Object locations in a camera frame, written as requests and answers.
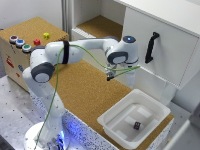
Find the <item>wooden box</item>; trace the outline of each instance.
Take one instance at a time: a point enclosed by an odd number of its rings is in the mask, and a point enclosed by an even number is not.
[[[49,39],[43,37],[46,32],[50,34]],[[69,40],[69,36],[66,32],[39,17],[0,31],[0,50],[5,71],[10,78],[28,91],[22,72],[30,66],[30,54],[25,54],[21,49],[16,48],[16,45],[10,44],[9,39],[12,35],[17,35],[19,39],[25,40],[25,43],[31,45],[32,48],[35,47],[34,39],[40,39],[41,45],[45,46],[49,42]]]

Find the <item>black cabinet handle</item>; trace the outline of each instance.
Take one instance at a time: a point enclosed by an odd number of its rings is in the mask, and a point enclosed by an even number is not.
[[[153,46],[154,46],[154,40],[157,39],[160,35],[156,32],[153,32],[153,36],[151,37],[150,41],[149,41],[149,45],[148,45],[148,49],[147,49],[147,54],[145,57],[145,63],[148,64],[149,62],[151,62],[153,60],[153,57],[151,57],[151,53],[153,50]]]

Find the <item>green cable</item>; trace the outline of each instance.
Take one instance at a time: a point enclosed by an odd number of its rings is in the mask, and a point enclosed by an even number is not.
[[[52,105],[53,105],[53,102],[54,102],[54,98],[55,98],[56,91],[57,91],[57,88],[58,88],[58,74],[59,74],[59,71],[58,71],[58,64],[59,64],[59,58],[60,58],[60,54],[61,54],[61,52],[63,51],[63,49],[64,49],[64,48],[62,48],[62,49],[60,50],[59,55],[58,55],[57,66],[56,66],[56,68],[57,68],[57,69],[56,69],[56,70],[57,70],[56,87],[55,87],[55,91],[54,91],[53,98],[52,98],[52,101],[51,101],[51,105],[50,105],[49,111],[48,111],[48,113],[47,113],[47,117],[46,117],[46,119],[45,119],[45,121],[44,121],[44,123],[43,123],[43,125],[42,125],[42,128],[41,128],[41,130],[40,130],[40,132],[39,132],[39,135],[38,135],[37,142],[36,142],[36,145],[35,145],[34,150],[37,148],[37,144],[38,144],[38,142],[39,142],[40,134],[41,134],[41,132],[42,132],[42,129],[43,129],[43,127],[44,127],[44,124],[46,123],[46,121],[47,121],[47,119],[48,119],[48,117],[49,117],[49,114],[50,114],[50,111],[51,111],[51,108],[52,108]]]
[[[134,70],[134,69],[140,68],[140,66],[136,66],[136,67],[125,68],[125,69],[112,69],[112,68],[109,68],[109,67],[106,67],[106,66],[102,65],[102,64],[101,64],[87,49],[85,49],[85,48],[83,48],[83,47],[81,47],[81,46],[79,46],[79,45],[70,45],[70,46],[79,47],[79,48],[83,49],[83,50],[86,51],[99,65],[101,65],[103,68],[106,68],[106,69],[109,69],[109,70],[114,70],[114,71],[125,71],[125,72],[122,72],[122,73],[120,73],[120,74],[118,74],[118,75],[115,75],[115,77],[120,76],[120,75],[122,75],[122,74],[124,74],[124,73],[127,73],[127,72],[129,72],[129,71],[132,71],[132,70]],[[36,141],[36,145],[35,145],[34,150],[37,148],[37,144],[38,144],[38,142],[39,142],[40,134],[41,134],[41,132],[42,132],[42,129],[43,129],[43,127],[44,127],[44,124],[46,123],[46,121],[47,121],[47,119],[48,119],[48,117],[49,117],[49,114],[50,114],[50,111],[51,111],[51,108],[52,108],[52,105],[53,105],[53,102],[54,102],[54,98],[55,98],[56,91],[57,91],[57,88],[58,88],[58,74],[59,74],[58,65],[59,65],[59,58],[60,58],[60,54],[61,54],[61,52],[63,51],[63,49],[64,49],[64,47],[60,50],[59,55],[58,55],[58,59],[57,59],[57,66],[56,66],[56,70],[57,70],[56,87],[55,87],[55,91],[54,91],[53,98],[52,98],[52,101],[51,101],[51,105],[50,105],[49,111],[48,111],[48,113],[47,113],[47,116],[46,116],[46,118],[45,118],[45,121],[44,121],[44,123],[43,123],[43,125],[42,125],[42,128],[41,128],[41,130],[40,130],[40,132],[39,132],[39,135],[38,135],[38,138],[37,138],[37,141]]]

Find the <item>white drawer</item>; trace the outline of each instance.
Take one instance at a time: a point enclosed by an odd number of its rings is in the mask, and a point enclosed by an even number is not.
[[[148,43],[157,32],[152,51],[153,60],[146,64]],[[138,43],[139,64],[156,75],[179,86],[198,38],[173,26],[127,8],[123,36],[131,35]]]

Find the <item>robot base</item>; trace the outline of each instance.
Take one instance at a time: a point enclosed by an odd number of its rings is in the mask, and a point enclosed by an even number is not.
[[[40,131],[40,129],[42,128],[44,122],[40,122],[38,124],[35,124],[34,126],[32,126],[25,134],[25,138],[24,138],[24,150],[49,150],[49,148],[41,148],[39,146],[36,147],[35,149],[35,145],[36,142],[34,140],[34,138],[36,137],[37,133]],[[70,143],[70,139],[69,137],[67,137],[67,135],[65,134],[65,139],[64,139],[64,149],[66,150],[67,147],[69,146]]]

